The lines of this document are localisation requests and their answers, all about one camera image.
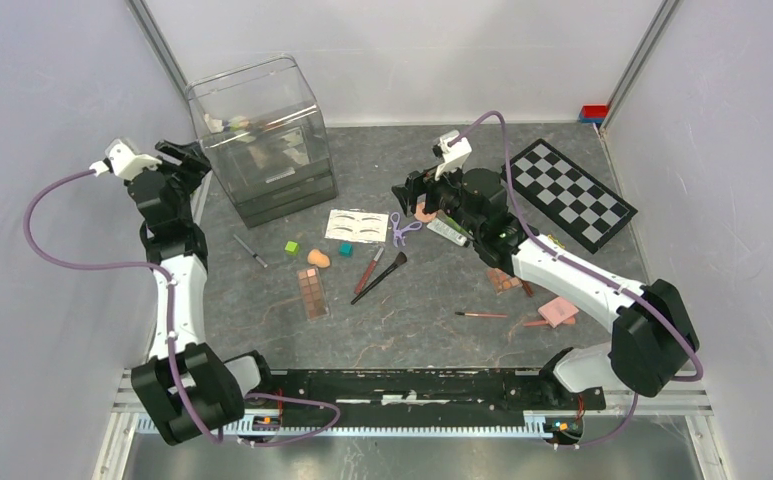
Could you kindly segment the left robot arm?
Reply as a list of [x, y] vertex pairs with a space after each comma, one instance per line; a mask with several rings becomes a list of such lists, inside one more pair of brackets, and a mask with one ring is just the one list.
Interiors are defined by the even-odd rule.
[[252, 407], [268, 405], [276, 381], [257, 351], [221, 360], [205, 340], [203, 296], [208, 245], [194, 219], [192, 196], [211, 166], [198, 143], [160, 141], [157, 156], [122, 141], [107, 156], [143, 222], [139, 235], [158, 287], [156, 328], [148, 359], [131, 385], [163, 440], [178, 445], [222, 428]]

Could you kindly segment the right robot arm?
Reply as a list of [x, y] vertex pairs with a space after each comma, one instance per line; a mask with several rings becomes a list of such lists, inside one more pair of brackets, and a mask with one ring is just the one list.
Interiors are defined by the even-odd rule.
[[677, 288], [662, 279], [646, 285], [623, 278], [559, 247], [510, 211], [498, 173], [431, 167], [411, 172], [391, 191], [405, 215], [419, 206], [446, 214], [468, 232], [486, 265], [553, 292], [610, 333], [606, 343], [564, 350], [546, 364], [550, 374], [539, 392], [547, 405], [564, 408], [597, 387], [654, 398], [683, 381], [687, 363], [695, 367], [689, 381], [701, 378], [699, 342]]

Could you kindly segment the purple eyelash curler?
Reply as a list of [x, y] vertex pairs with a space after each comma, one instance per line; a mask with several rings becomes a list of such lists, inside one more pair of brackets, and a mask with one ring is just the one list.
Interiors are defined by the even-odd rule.
[[412, 221], [404, 226], [401, 225], [402, 214], [400, 212], [391, 212], [389, 220], [392, 227], [392, 244], [395, 248], [403, 248], [406, 246], [406, 235], [411, 232], [416, 232], [424, 227], [421, 221]]

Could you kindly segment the black makeup brush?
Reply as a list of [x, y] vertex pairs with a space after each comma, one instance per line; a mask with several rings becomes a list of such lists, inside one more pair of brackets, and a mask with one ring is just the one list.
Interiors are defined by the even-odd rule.
[[374, 280], [369, 282], [350, 302], [351, 305], [355, 305], [363, 297], [365, 297], [370, 291], [376, 288], [383, 280], [385, 280], [390, 274], [392, 274], [399, 267], [407, 262], [408, 258], [404, 252], [399, 252], [394, 261], [381, 272]]

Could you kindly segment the clear acrylic drawer organizer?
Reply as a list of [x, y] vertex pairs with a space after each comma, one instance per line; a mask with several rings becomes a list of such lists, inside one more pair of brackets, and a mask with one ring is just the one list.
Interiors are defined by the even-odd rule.
[[193, 81], [185, 94], [201, 150], [246, 226], [337, 196], [324, 117], [292, 56]]

